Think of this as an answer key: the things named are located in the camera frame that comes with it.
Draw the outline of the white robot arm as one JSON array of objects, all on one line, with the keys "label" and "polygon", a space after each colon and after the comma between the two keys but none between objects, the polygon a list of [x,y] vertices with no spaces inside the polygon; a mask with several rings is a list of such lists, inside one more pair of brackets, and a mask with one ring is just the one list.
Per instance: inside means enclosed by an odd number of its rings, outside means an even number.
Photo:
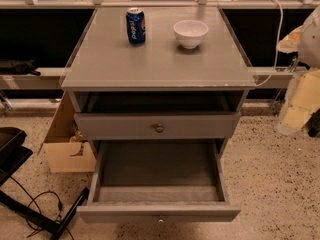
[{"label": "white robot arm", "polygon": [[282,39],[277,49],[284,53],[297,52],[298,61],[310,67],[307,73],[295,74],[290,80],[280,110],[277,130],[290,135],[301,130],[320,109],[320,6],[302,26]]}]

